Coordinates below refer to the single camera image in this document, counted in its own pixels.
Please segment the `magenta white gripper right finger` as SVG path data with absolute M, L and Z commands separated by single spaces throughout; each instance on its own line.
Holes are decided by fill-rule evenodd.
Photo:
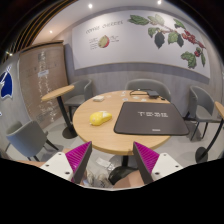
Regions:
M 152 183 L 182 169 L 169 154 L 158 154 L 146 146 L 134 142 L 133 153 L 145 184 Z

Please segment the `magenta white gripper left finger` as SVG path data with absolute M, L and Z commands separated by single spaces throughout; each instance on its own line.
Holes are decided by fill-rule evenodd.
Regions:
M 87 142 L 67 153 L 56 153 L 41 166 L 41 169 L 79 184 L 83 178 L 91 153 L 92 142 Z

